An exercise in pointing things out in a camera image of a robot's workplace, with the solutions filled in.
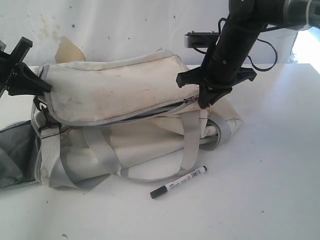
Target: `white wall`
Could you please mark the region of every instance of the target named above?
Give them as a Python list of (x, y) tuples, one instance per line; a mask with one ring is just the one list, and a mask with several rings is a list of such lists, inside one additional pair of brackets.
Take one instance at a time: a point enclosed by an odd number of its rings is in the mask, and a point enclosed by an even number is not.
[[(227, 0), (2, 0), (0, 39), (7, 53), (21, 36), (32, 40), (25, 59), (29, 65), (55, 63), (61, 36), (70, 39), (87, 61), (120, 60), (163, 47), (186, 64), (199, 64), (203, 55), (184, 48), (184, 34), (217, 31), (219, 18), (228, 11)], [(274, 44), (280, 63), (287, 62), (294, 31), (260, 37)], [(257, 42), (250, 55), (256, 63), (274, 61), (273, 51), (263, 43)]]

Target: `black mount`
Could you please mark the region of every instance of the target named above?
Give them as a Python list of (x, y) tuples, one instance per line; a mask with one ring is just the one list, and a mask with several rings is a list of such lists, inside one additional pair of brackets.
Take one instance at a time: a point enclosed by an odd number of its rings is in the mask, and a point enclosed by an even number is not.
[(23, 62), (32, 48), (32, 41), (22, 37), (11, 54), (5, 53), (4, 48), (5, 45), (0, 42), (0, 97), (5, 90), (10, 96), (43, 96), (43, 92), (51, 91), (51, 85), (41, 80)]
[(212, 74), (212, 71), (208, 71), (212, 69), (211, 63), (212, 60), (215, 59), (214, 52), (216, 49), (217, 33), (213, 34), (214, 36), (212, 36), (211, 39), (208, 38), (208, 34), (212, 33), (189, 32), (185, 35), (186, 47), (195, 47), (187, 43), (187, 41), (191, 41), (197, 42), (202, 48), (208, 49), (200, 67), (181, 72), (176, 78), (176, 83), (179, 88), (188, 84), (199, 85), (198, 103), (202, 109), (213, 105), (220, 98), (231, 93), (233, 86), (245, 80), (253, 81), (257, 76), (257, 73), (252, 68), (241, 67), (232, 82), (228, 84), (219, 83)]

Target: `marker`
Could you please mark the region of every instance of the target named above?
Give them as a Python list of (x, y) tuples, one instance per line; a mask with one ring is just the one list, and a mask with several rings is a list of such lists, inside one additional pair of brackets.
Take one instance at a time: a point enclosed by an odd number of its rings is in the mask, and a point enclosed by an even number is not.
[(152, 199), (155, 199), (155, 198), (161, 196), (162, 194), (165, 194), (168, 191), (171, 191), (171, 190), (179, 187), (180, 185), (185, 184), (186, 182), (190, 181), (194, 177), (196, 177), (200, 174), (204, 174), (206, 171), (207, 171), (206, 166), (199, 167), (198, 169), (190, 172), (189, 174), (184, 175), (183, 177), (180, 177), (179, 179), (172, 181), (172, 182), (169, 182), (168, 184), (163, 185), (163, 186), (159, 187), (158, 189), (150, 192), (150, 196)]

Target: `dirty white bag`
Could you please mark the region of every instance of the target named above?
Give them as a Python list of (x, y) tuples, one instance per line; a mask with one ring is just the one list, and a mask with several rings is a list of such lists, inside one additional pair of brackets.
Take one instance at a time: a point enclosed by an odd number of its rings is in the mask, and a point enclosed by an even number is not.
[[(151, 182), (191, 171), (199, 146), (213, 150), (242, 121), (225, 98), (210, 116), (200, 109), (199, 87), (176, 84), (186, 70), (167, 50), (115, 62), (43, 66), (40, 76), (52, 91), (36, 98), (32, 110), (41, 138), (38, 181), (91, 188), (110, 174)], [(181, 148), (182, 159), (167, 155)]]

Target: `white tabletop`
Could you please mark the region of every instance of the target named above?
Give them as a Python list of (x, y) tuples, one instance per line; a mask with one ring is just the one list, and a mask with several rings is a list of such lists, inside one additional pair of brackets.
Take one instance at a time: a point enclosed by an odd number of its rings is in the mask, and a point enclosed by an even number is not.
[[(91, 191), (0, 192), (1, 239), (320, 239), (320, 75), (277, 65), (228, 98), (244, 124), (200, 152), (206, 174), (154, 200), (149, 192), (163, 182), (117, 176)], [(30, 97), (1, 98), (0, 127), (27, 120), (30, 106)]]

